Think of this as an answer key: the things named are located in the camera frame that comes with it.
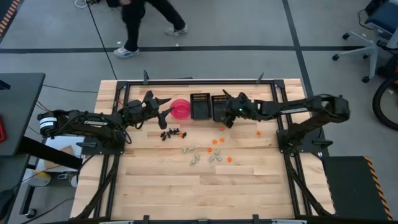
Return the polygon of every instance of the person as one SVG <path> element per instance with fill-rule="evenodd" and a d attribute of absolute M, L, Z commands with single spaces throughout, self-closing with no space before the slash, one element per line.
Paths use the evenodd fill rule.
<path fill-rule="evenodd" d="M 187 33 L 187 25 L 180 14 L 168 0 L 120 0 L 122 5 L 122 20 L 127 28 L 127 42 L 113 53 L 120 58 L 132 57 L 139 54 L 137 46 L 139 26 L 145 15 L 145 3 L 153 5 L 170 23 L 174 25 L 165 31 L 167 35 Z"/>

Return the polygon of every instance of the chair wheel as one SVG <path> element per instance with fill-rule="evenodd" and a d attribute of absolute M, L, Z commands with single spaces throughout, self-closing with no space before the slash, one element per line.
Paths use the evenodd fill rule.
<path fill-rule="evenodd" d="M 368 83 L 370 81 L 370 78 L 369 77 L 363 77 L 362 78 L 362 82 L 363 83 Z"/>
<path fill-rule="evenodd" d="M 36 214 L 37 214 L 37 210 L 34 208 L 30 208 L 25 216 L 26 216 L 26 218 L 34 218 L 36 216 Z"/>
<path fill-rule="evenodd" d="M 345 40 L 348 39 L 348 37 L 349 37 L 349 33 L 345 33 L 345 34 L 342 36 L 342 38 L 345 39 Z"/>
<path fill-rule="evenodd" d="M 333 60 L 338 60 L 339 58 L 340 58 L 339 55 L 334 55 L 331 59 L 333 59 Z"/>

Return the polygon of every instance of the wooden table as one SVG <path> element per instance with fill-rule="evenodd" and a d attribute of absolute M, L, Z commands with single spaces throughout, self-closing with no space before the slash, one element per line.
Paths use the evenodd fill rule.
<path fill-rule="evenodd" d="M 299 79 L 284 81 L 288 100 L 304 98 Z M 115 88 L 116 81 L 101 82 L 95 113 L 111 113 Z M 142 100 L 152 90 L 158 98 L 172 98 L 161 106 L 165 110 L 175 99 L 189 101 L 191 93 L 221 95 L 222 89 L 233 96 L 243 91 L 250 99 L 272 100 L 271 88 L 264 85 L 134 86 L 129 99 Z M 292 117 L 299 123 L 309 114 Z M 222 124 L 213 120 L 180 121 L 169 115 L 167 122 L 168 128 L 180 128 L 187 137 L 172 136 L 163 142 L 157 119 L 145 122 L 140 130 L 127 129 L 132 144 L 126 145 L 119 162 L 112 220 L 142 220 L 143 215 L 150 215 L 151 220 L 251 219 L 253 214 L 260 218 L 294 217 L 284 159 L 275 135 L 276 120 L 259 123 L 237 119 L 232 129 L 224 131 L 220 130 Z M 212 144 L 212 140 L 221 138 L 225 141 Z M 182 147 L 192 145 L 197 147 L 194 152 L 182 152 Z M 221 162 L 208 162 L 209 147 L 221 149 Z M 190 166 L 195 154 L 201 159 Z M 301 159 L 308 188 L 326 210 L 334 213 L 321 160 L 312 154 L 301 154 Z M 71 217 L 83 210 L 98 188 L 102 161 L 103 156 L 95 156 L 82 169 Z M 107 196 L 105 192 L 102 215 Z"/>

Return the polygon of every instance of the concrete floor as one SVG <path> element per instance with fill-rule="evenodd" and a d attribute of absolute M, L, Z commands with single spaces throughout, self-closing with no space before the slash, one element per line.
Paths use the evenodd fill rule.
<path fill-rule="evenodd" d="M 265 45 L 294 46 L 285 6 L 288 3 L 301 46 L 361 45 L 341 35 L 348 30 L 372 37 L 358 25 L 357 13 L 369 0 L 170 0 L 189 25 L 189 33 L 178 37 L 164 35 L 168 26 L 151 6 L 142 22 L 141 47 Z M 0 54 L 0 72 L 44 72 L 45 84 L 73 90 L 96 91 L 100 80 L 114 79 L 106 53 L 88 8 L 79 9 L 74 0 L 24 0 L 6 36 L 2 49 L 56 49 L 42 54 Z M 120 47 L 126 31 L 118 9 L 107 7 L 105 0 L 91 6 L 105 47 Z M 92 48 L 92 53 L 65 53 L 65 49 Z M 336 52 L 303 51 L 299 64 L 294 48 L 281 50 L 209 50 L 183 52 L 142 52 L 136 58 L 118 59 L 108 52 L 115 74 L 120 79 L 141 79 L 146 69 L 151 78 L 264 78 L 308 77 L 314 94 L 344 95 L 350 102 L 351 119 L 343 124 L 325 126 L 332 156 L 369 156 L 376 168 L 394 219 L 398 219 L 398 179 L 394 161 L 398 157 L 396 132 L 381 125 L 374 117 L 371 100 L 382 82 L 375 78 L 363 84 L 369 64 L 361 57 L 331 60 Z M 96 95 L 70 93 L 43 87 L 39 100 L 51 110 L 93 111 Z M 29 126 L 39 130 L 35 109 Z M 31 130 L 26 136 L 41 140 Z M 66 198 L 74 196 L 68 187 L 47 187 L 33 199 L 42 213 Z M 20 223 L 19 196 L 9 223 Z M 72 203 L 32 222 L 66 220 Z"/>

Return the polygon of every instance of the black container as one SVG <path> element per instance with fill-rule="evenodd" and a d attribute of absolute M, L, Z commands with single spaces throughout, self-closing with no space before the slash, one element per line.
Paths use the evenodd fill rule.
<path fill-rule="evenodd" d="M 211 118 L 210 93 L 192 93 L 191 119 L 207 120 Z"/>
<path fill-rule="evenodd" d="M 213 112 L 213 121 L 223 121 L 223 109 L 225 107 L 226 95 L 211 96 L 211 107 Z"/>

